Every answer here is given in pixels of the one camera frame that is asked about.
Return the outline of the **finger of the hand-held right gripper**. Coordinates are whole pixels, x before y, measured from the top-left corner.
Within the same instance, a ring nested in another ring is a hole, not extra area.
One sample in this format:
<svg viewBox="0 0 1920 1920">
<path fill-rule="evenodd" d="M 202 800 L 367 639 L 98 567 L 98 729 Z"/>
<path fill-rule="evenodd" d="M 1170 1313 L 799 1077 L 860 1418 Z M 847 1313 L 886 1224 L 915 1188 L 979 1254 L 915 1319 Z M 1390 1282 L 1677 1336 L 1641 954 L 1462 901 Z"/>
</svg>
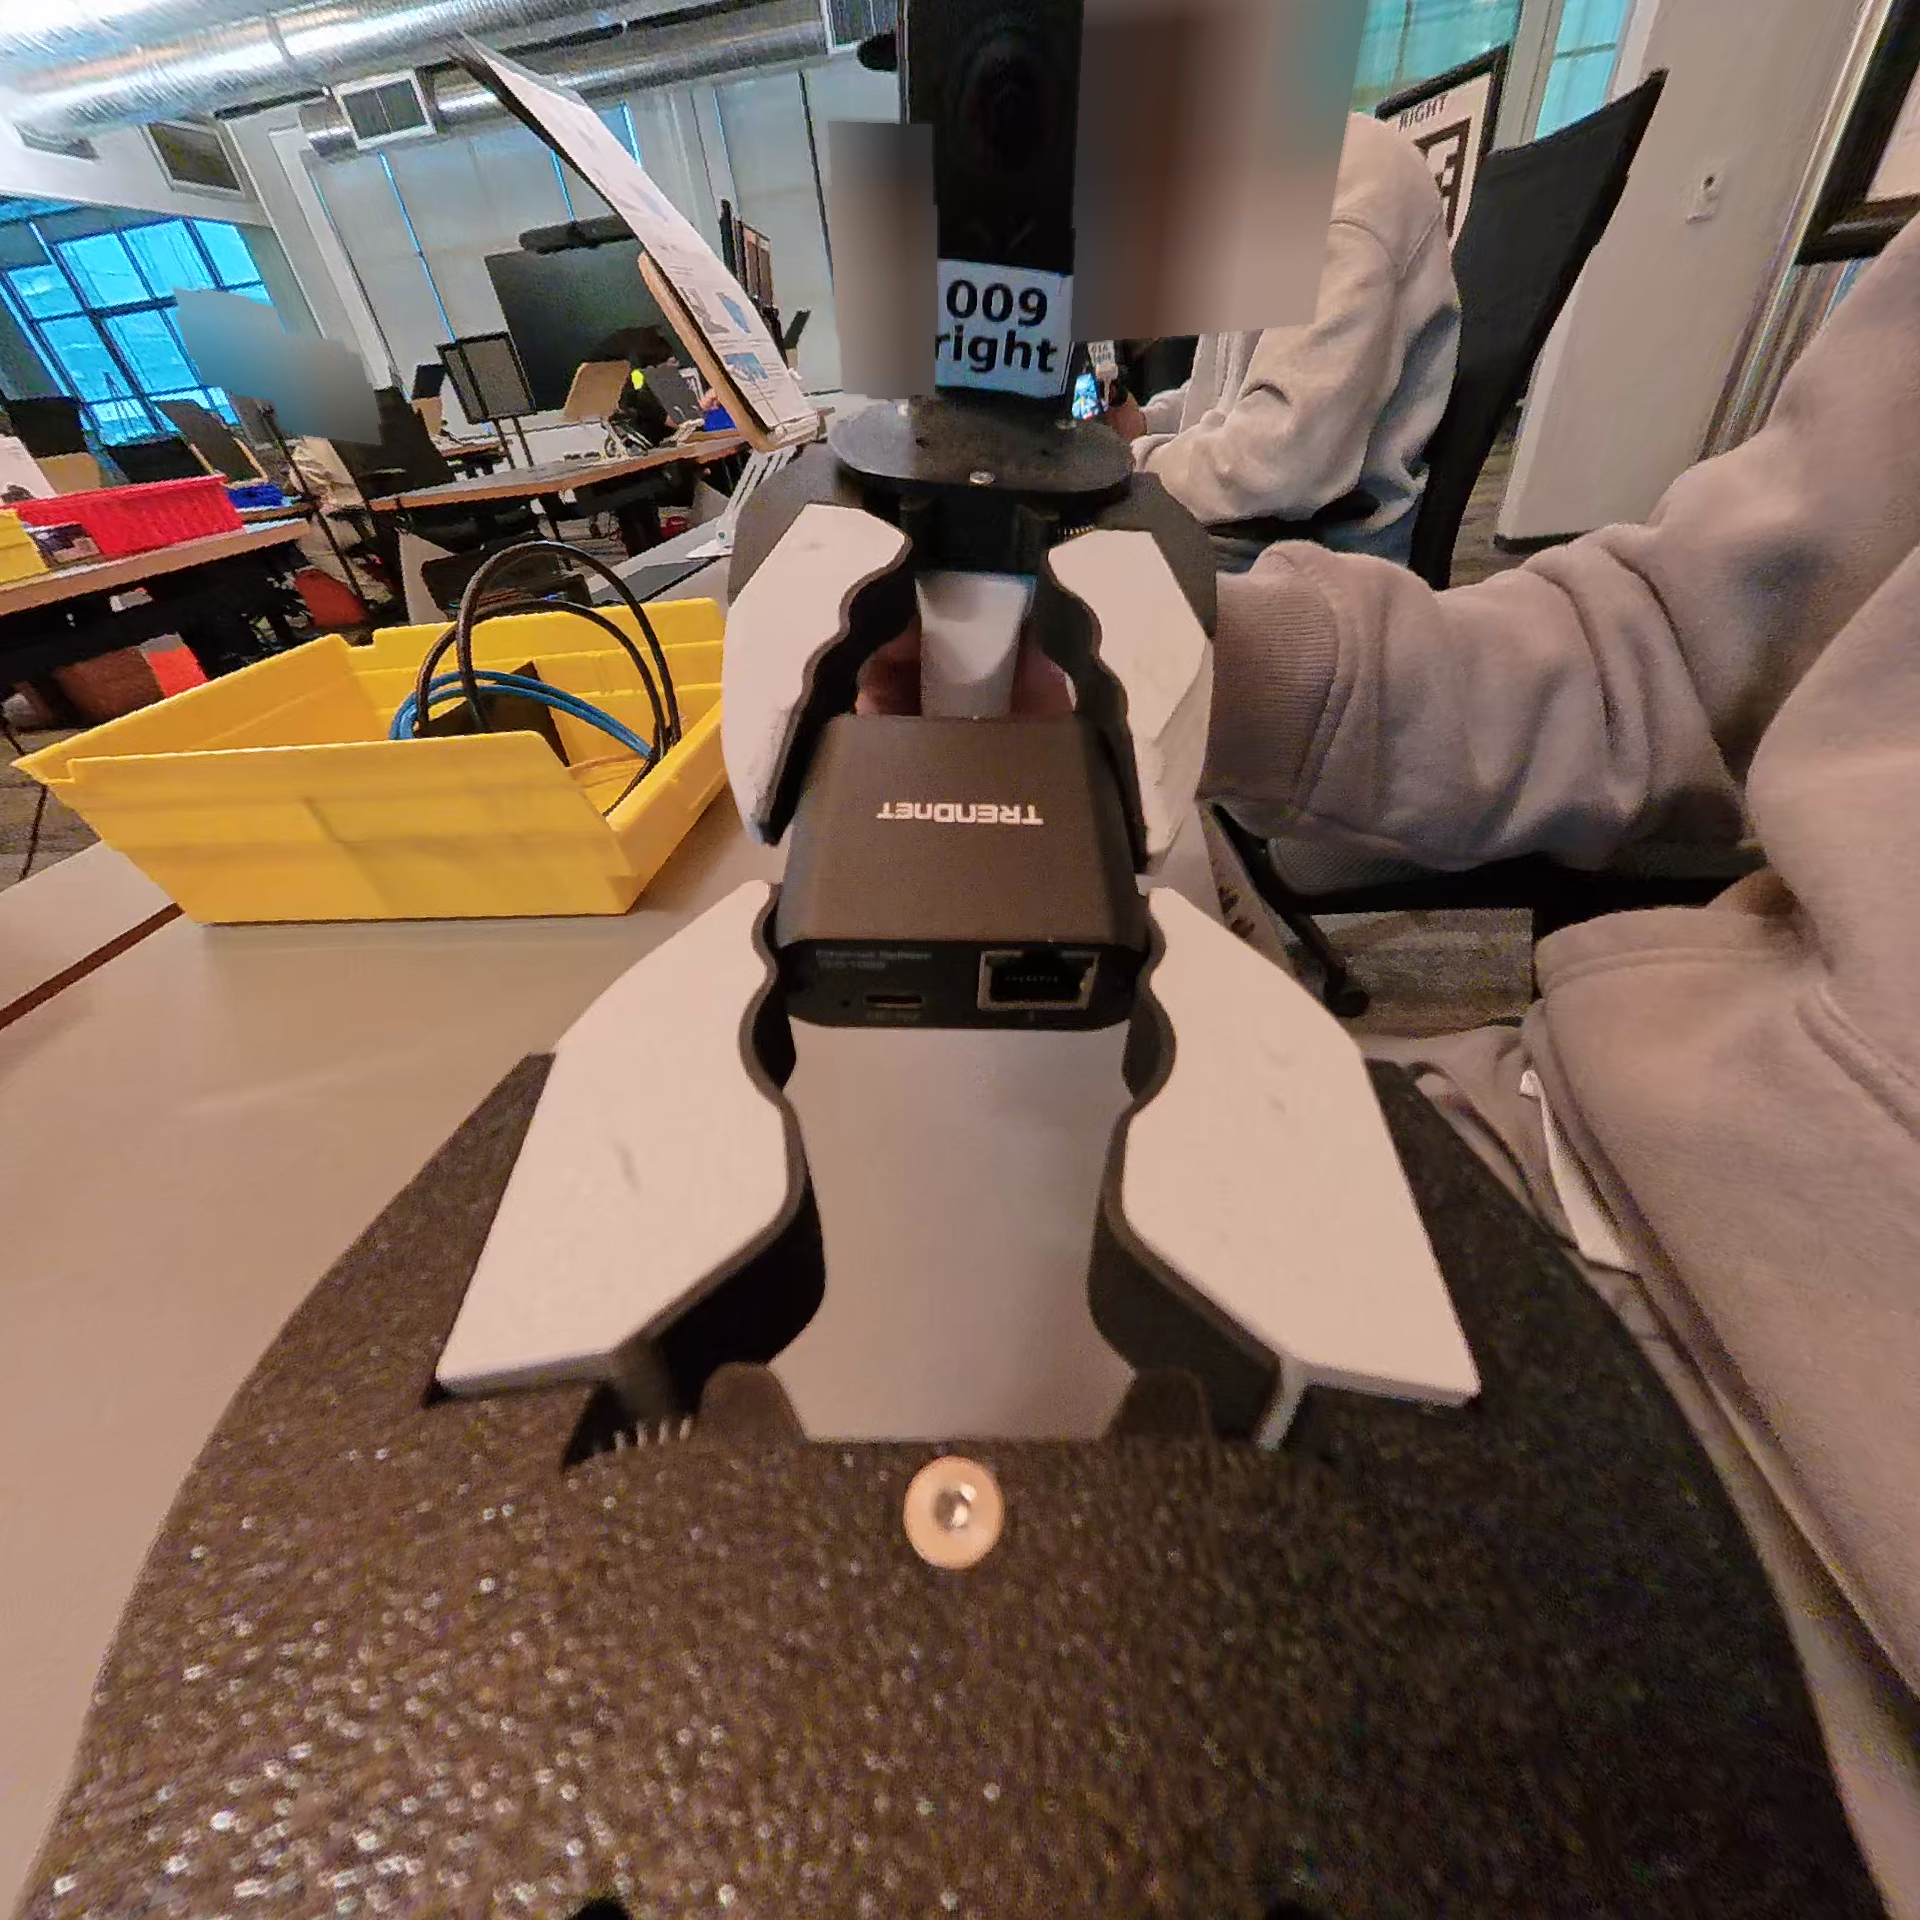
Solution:
<svg viewBox="0 0 1920 1920">
<path fill-rule="evenodd" d="M 1107 748 L 1140 876 L 1162 876 L 1211 732 L 1211 635 L 1152 531 L 1081 531 L 1045 559 L 1045 656 Z"/>
<path fill-rule="evenodd" d="M 847 504 L 799 504 L 730 599 L 721 770 L 752 843 L 780 843 L 827 718 L 909 623 L 909 538 Z"/>
</svg>

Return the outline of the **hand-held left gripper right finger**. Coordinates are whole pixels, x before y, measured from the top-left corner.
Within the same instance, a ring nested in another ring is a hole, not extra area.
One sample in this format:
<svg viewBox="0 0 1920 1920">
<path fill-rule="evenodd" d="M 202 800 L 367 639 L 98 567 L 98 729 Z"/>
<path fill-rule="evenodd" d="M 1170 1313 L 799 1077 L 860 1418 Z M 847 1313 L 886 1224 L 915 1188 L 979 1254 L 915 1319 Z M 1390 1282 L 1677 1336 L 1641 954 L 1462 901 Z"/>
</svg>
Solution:
<svg viewBox="0 0 1920 1920">
<path fill-rule="evenodd" d="M 1313 1387 L 1470 1406 L 1362 1049 L 1186 893 L 1162 885 L 1146 915 L 1086 1266 L 1103 1341 L 1193 1381 L 1211 1418 L 1295 1418 Z"/>
</svg>

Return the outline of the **black ethernet splitter box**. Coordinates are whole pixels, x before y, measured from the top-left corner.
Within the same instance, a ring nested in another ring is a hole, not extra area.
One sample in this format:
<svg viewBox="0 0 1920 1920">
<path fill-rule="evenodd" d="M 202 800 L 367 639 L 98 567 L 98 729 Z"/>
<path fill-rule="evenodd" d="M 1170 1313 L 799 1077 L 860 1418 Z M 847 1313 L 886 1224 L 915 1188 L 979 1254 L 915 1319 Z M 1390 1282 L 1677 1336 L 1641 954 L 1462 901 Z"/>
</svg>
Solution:
<svg viewBox="0 0 1920 1920">
<path fill-rule="evenodd" d="M 1126 1026 L 1152 933 L 1099 729 L 834 718 L 786 833 L 772 945 L 808 1026 Z"/>
</svg>

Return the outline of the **yellow plastic bin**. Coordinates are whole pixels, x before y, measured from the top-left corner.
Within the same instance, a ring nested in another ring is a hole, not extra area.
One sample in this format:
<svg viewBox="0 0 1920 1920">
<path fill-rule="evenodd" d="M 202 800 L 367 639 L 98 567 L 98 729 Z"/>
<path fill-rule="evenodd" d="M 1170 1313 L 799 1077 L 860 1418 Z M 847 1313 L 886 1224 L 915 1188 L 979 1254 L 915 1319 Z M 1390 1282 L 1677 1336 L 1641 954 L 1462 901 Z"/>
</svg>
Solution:
<svg viewBox="0 0 1920 1920">
<path fill-rule="evenodd" d="M 626 915 L 721 791 L 721 609 L 646 609 L 683 746 L 646 774 L 660 696 L 628 609 L 501 616 L 474 666 L 543 661 L 566 766 L 533 732 L 393 738 L 439 623 L 322 635 L 15 761 L 199 925 Z"/>
</svg>

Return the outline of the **person's right forearm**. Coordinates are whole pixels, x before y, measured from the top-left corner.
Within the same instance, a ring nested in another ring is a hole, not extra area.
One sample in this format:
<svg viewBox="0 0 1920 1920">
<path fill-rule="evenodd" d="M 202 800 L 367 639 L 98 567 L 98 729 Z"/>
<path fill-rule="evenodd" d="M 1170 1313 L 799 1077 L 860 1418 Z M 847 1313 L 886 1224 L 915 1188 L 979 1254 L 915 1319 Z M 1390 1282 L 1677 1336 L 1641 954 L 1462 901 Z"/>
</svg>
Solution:
<svg viewBox="0 0 1920 1920">
<path fill-rule="evenodd" d="M 1445 594 L 1307 539 L 1222 578 L 1198 796 L 1263 838 L 1431 876 L 1738 843 L 1767 723 L 1916 531 L 1909 225 L 1767 420 L 1687 470 L 1649 520 Z"/>
</svg>

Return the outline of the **grey desk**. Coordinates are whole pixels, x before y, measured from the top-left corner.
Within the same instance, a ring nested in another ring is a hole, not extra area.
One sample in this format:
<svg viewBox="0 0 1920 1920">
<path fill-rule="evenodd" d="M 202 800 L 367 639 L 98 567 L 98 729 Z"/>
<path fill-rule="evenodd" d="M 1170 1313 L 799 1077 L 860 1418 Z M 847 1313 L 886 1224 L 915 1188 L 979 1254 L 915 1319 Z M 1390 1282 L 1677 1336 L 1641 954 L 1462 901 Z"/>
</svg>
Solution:
<svg viewBox="0 0 1920 1920">
<path fill-rule="evenodd" d="M 6 1912 L 207 1429 L 518 1063 L 780 860 L 719 796 L 628 915 L 191 925 L 119 853 L 6 891 Z M 813 1434 L 1081 1434 L 1126 1387 L 1086 1233 L 1126 1032 L 796 1032 L 827 1300 Z"/>
</svg>

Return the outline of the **person's right hand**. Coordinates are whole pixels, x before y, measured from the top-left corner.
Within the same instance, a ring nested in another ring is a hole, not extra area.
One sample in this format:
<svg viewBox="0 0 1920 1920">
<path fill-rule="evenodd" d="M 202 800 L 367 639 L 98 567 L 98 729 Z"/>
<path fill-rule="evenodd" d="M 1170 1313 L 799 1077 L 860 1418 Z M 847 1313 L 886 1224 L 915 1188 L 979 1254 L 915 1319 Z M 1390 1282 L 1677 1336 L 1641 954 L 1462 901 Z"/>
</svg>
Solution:
<svg viewBox="0 0 1920 1920">
<path fill-rule="evenodd" d="M 919 718 L 919 619 L 886 639 L 860 671 L 860 711 Z M 1072 718 L 1076 690 L 1057 661 L 1018 635 L 1009 675 L 1009 718 Z"/>
</svg>

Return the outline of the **white clipboard stand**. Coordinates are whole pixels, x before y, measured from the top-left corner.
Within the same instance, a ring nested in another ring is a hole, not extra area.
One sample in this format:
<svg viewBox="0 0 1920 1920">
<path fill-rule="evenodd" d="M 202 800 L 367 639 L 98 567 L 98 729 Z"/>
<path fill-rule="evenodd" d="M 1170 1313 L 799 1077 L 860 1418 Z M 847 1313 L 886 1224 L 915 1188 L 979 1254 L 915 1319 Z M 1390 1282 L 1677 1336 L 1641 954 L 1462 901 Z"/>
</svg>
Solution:
<svg viewBox="0 0 1920 1920">
<path fill-rule="evenodd" d="M 752 504 L 752 493 L 796 459 L 796 446 L 772 446 L 772 451 L 751 451 L 730 504 L 719 520 L 704 527 L 704 544 L 693 559 L 734 559 L 734 539 L 737 539 L 737 520 L 746 509 Z"/>
</svg>

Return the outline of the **black office chair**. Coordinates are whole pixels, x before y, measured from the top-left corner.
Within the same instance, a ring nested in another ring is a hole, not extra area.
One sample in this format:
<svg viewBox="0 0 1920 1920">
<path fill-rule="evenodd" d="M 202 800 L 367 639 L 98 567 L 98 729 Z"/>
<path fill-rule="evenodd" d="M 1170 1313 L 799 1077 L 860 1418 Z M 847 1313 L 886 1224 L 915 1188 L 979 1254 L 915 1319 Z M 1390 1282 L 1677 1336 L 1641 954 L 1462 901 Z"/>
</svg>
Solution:
<svg viewBox="0 0 1920 1920">
<path fill-rule="evenodd" d="M 1332 1022 L 1370 1016 L 1370 986 L 1352 958 L 1328 937 L 1336 915 L 1431 915 L 1431 908 L 1503 908 L 1526 915 L 1531 945 L 1566 925 L 1585 925 L 1619 908 L 1709 905 L 1720 891 L 1761 871 L 1752 843 L 1688 850 L 1632 843 L 1608 871 L 1569 871 L 1557 860 L 1500 860 L 1477 871 L 1414 871 L 1402 860 L 1332 860 L 1332 878 L 1298 885 L 1298 850 L 1243 825 L 1226 806 L 1198 809 L 1222 915 L 1238 937 L 1273 933 L 1307 958 L 1313 996 Z"/>
<path fill-rule="evenodd" d="M 1443 426 L 1423 443 L 1423 493 L 1409 531 L 1409 572 L 1452 589 L 1452 544 L 1534 357 L 1559 321 L 1575 274 L 1608 234 L 1630 165 L 1662 96 L 1662 67 L 1614 105 L 1503 143 L 1477 165 L 1477 193 L 1452 248 L 1456 377 Z"/>
</svg>

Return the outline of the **black bin divider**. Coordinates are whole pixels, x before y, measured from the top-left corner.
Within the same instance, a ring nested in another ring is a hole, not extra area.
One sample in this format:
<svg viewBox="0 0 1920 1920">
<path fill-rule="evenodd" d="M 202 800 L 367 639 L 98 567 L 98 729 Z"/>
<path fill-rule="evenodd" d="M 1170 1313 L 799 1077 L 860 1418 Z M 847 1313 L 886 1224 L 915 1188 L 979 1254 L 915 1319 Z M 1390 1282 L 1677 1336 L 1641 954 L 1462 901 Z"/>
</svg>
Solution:
<svg viewBox="0 0 1920 1920">
<path fill-rule="evenodd" d="M 543 661 L 480 666 L 468 704 L 463 675 L 441 671 L 427 681 L 427 710 L 417 711 L 417 738 L 468 738 L 468 732 L 533 732 L 556 766 L 566 766 L 556 710 L 524 689 L 545 689 Z"/>
</svg>

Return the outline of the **wooden clipboard with instruction sheets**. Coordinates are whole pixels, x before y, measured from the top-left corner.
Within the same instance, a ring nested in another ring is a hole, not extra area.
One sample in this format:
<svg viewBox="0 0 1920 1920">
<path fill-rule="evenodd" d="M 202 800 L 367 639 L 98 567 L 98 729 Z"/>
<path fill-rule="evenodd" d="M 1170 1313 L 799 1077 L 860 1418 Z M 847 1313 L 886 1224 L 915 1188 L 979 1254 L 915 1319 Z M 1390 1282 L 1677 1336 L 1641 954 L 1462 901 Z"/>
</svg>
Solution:
<svg viewBox="0 0 1920 1920">
<path fill-rule="evenodd" d="M 759 306 L 617 136 L 570 89 L 533 79 L 474 35 L 457 35 L 454 59 L 634 230 L 637 274 L 667 328 L 696 357 L 751 446 L 815 443 L 821 409 L 808 400 L 796 367 L 786 367 Z"/>
</svg>

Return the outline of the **large black monitor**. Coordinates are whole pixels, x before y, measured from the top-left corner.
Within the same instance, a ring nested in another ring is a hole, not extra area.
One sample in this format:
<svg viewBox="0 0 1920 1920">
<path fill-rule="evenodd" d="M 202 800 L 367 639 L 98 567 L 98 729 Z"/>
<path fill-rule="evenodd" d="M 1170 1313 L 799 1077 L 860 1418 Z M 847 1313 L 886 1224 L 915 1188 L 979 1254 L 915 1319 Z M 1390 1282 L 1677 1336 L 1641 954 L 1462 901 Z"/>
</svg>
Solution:
<svg viewBox="0 0 1920 1920">
<path fill-rule="evenodd" d="M 543 409 L 561 409 L 575 362 L 626 357 L 693 377 L 693 352 L 637 274 L 634 238 L 495 248 L 486 274 Z"/>
</svg>

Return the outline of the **person's grey hoodie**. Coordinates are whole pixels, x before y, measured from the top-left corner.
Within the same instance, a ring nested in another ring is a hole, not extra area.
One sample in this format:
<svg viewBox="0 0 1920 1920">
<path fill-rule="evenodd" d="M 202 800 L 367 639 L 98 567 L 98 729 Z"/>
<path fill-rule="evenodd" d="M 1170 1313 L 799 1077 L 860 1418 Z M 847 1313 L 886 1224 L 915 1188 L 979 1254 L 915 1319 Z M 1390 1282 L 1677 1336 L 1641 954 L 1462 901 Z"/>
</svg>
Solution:
<svg viewBox="0 0 1920 1920">
<path fill-rule="evenodd" d="M 1559 933 L 1518 1026 L 1402 1039 L 1707 1443 L 1876 1900 L 1916 1917 L 1916 996 L 1846 1022 L 1796 891 Z"/>
</svg>

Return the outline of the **red plastic bin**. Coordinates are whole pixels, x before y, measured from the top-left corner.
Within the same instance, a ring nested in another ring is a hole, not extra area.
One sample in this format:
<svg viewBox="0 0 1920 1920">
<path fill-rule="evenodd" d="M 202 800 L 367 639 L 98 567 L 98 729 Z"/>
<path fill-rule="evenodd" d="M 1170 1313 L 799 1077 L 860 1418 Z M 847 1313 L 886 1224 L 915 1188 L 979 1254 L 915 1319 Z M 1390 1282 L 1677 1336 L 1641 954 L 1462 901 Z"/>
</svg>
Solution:
<svg viewBox="0 0 1920 1920">
<path fill-rule="evenodd" d="M 98 559 L 142 559 L 181 539 L 241 538 L 242 513 L 225 480 L 119 483 L 87 493 L 15 500 L 9 513 L 30 531 L 77 527 Z"/>
</svg>

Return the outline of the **silver air duct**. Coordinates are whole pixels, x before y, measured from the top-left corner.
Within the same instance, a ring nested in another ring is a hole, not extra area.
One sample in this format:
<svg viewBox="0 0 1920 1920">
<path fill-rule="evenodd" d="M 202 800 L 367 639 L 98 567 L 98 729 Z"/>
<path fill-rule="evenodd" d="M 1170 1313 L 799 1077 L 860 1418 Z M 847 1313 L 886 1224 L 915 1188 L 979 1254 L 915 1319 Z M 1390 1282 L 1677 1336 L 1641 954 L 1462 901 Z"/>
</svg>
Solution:
<svg viewBox="0 0 1920 1920">
<path fill-rule="evenodd" d="M 834 4 L 6 4 L 6 109 L 43 139 L 225 114 L 454 64 L 463 42 L 566 81 L 704 79 L 834 51 Z"/>
</svg>

